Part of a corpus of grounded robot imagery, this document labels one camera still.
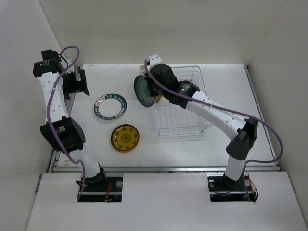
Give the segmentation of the yellow brown front plate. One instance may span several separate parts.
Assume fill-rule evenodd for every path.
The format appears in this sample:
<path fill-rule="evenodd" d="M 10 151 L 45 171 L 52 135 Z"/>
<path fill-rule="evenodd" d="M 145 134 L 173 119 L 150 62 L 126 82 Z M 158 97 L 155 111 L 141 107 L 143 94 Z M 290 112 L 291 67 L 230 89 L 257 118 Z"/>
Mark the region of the yellow brown front plate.
<path fill-rule="evenodd" d="M 162 98 L 162 96 L 161 96 L 161 95 L 156 96 L 156 98 L 155 98 L 155 102 L 156 102 L 156 103 L 159 103 L 159 102 L 160 102 L 160 100 L 161 100 L 161 98 Z"/>

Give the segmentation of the dark green plate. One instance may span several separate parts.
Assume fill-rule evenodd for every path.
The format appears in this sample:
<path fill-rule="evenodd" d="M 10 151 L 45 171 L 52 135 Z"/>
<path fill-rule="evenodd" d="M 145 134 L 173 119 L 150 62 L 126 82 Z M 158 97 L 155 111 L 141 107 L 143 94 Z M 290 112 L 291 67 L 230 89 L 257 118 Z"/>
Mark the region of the dark green plate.
<path fill-rule="evenodd" d="M 138 101 L 144 107 L 151 107 L 154 104 L 153 81 L 145 76 L 137 76 L 134 80 L 134 91 Z"/>

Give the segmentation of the brown patterned plate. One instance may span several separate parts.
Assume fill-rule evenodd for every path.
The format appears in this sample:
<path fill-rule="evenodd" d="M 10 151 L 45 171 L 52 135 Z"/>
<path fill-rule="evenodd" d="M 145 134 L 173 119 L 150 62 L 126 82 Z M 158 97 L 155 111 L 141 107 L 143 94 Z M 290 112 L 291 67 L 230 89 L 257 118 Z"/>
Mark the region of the brown patterned plate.
<path fill-rule="evenodd" d="M 139 143 L 139 131 L 130 124 L 123 124 L 117 126 L 110 137 L 112 145 L 136 145 Z"/>

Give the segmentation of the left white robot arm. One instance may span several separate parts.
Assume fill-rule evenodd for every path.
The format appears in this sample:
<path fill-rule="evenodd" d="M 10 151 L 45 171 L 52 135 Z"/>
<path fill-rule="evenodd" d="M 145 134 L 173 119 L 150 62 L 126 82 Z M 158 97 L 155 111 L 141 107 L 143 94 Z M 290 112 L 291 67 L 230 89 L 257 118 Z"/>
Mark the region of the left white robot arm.
<path fill-rule="evenodd" d="M 89 95 L 85 71 L 74 69 L 75 61 L 66 61 L 61 53 L 42 51 L 42 61 L 34 63 L 33 74 L 40 82 L 46 106 L 46 122 L 40 132 L 56 151 L 62 152 L 82 171 L 77 184 L 88 191 L 102 191 L 108 185 L 104 169 L 84 148 L 82 127 L 70 117 L 65 102 L 71 94 Z"/>

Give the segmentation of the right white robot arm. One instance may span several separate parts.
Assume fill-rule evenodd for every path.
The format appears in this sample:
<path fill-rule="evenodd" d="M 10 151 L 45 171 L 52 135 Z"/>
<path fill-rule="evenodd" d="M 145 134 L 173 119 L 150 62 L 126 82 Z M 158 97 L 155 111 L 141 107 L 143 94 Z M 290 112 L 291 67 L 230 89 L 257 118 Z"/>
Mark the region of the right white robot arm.
<path fill-rule="evenodd" d="M 171 104 L 195 113 L 219 128 L 230 139 L 226 147 L 229 155 L 223 184 L 233 190 L 240 185 L 247 156 L 257 139 L 258 121 L 249 115 L 222 108 L 195 84 L 178 81 L 170 66 L 145 60 L 151 93 L 160 95 Z"/>

